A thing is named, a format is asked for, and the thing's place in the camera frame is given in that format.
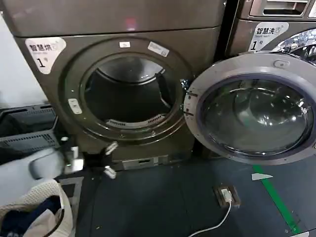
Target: gray floor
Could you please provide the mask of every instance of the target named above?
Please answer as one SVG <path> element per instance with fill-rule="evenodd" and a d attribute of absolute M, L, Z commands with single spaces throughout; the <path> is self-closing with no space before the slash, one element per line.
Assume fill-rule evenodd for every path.
<path fill-rule="evenodd" d="M 316 227 L 316 157 L 282 166 L 264 166 L 270 182 L 302 231 Z M 227 221 L 199 235 L 289 237 L 293 235 L 252 166 L 216 159 L 124 171 L 117 179 L 83 176 L 76 237 L 185 237 L 216 225 L 226 212 L 213 187 L 234 185 L 241 199 Z"/>

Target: power outlet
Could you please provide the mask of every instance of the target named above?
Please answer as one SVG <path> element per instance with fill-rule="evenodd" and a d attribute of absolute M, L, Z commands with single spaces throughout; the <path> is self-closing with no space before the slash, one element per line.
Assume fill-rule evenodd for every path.
<path fill-rule="evenodd" d="M 214 187 L 214 193 L 218 200 L 218 203 L 221 207 L 227 207 L 229 203 L 225 201 L 225 197 L 223 196 L 222 190 L 227 189 L 228 192 L 231 192 L 232 195 L 232 206 L 239 208 L 241 205 L 240 198 L 237 194 L 236 188 L 234 186 L 219 186 Z"/>

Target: washing machine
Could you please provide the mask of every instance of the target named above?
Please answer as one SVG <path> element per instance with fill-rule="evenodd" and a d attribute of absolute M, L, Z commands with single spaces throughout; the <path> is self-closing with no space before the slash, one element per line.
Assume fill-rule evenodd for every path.
<path fill-rule="evenodd" d="M 116 169 L 189 157 L 189 85 L 213 62 L 225 0 L 2 0 L 3 17 L 82 152 Z"/>
<path fill-rule="evenodd" d="M 219 155 L 250 164 L 314 155 L 316 2 L 228 1 L 226 11 L 226 59 L 185 98 L 191 132 Z"/>
<path fill-rule="evenodd" d="M 228 10 L 232 19 L 226 56 L 273 50 L 303 56 L 313 51 L 314 0 L 239 0 Z"/>

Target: green floor line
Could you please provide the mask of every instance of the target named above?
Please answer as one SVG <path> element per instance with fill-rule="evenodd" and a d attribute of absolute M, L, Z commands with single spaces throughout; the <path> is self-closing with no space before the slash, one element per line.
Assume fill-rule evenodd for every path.
<path fill-rule="evenodd" d="M 264 171 L 261 166 L 254 165 L 253 170 L 257 173 L 264 174 Z M 277 206 L 279 212 L 281 213 L 282 217 L 284 218 L 285 222 L 288 224 L 291 232 L 293 234 L 299 234 L 302 230 L 296 225 L 294 218 L 291 215 L 291 212 L 287 209 L 285 204 L 283 203 L 281 197 L 278 195 L 277 191 L 273 187 L 272 183 L 268 179 L 261 180 L 262 184 L 266 188 L 268 194 L 272 198 L 273 202 Z"/>

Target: power cord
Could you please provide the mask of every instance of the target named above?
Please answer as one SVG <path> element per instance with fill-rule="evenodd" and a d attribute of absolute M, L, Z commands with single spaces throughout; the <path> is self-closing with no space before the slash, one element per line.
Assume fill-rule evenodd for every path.
<path fill-rule="evenodd" d="M 224 223 L 224 221 L 225 221 L 225 220 L 227 219 L 227 217 L 228 217 L 229 212 L 231 211 L 233 198 L 232 198 L 231 192 L 228 191 L 227 189 L 223 189 L 223 190 L 222 190 L 222 194 L 223 194 L 223 196 L 224 196 L 225 201 L 228 202 L 228 204 L 229 204 L 227 213 L 226 213 L 226 215 L 224 216 L 224 218 L 222 219 L 222 221 L 221 221 L 218 225 L 216 225 L 216 226 L 213 226 L 213 227 L 210 227 L 210 228 L 207 228 L 207 229 L 204 229 L 204 230 L 200 230 L 200 231 L 194 232 L 193 234 L 189 235 L 188 237 L 193 237 L 193 236 L 196 236 L 196 235 L 198 235 L 198 234 L 200 234 L 200 233 L 207 232 L 207 231 L 211 231 L 211 230 L 213 230 L 213 229 L 216 229 L 216 228 L 220 227 L 220 226 Z"/>

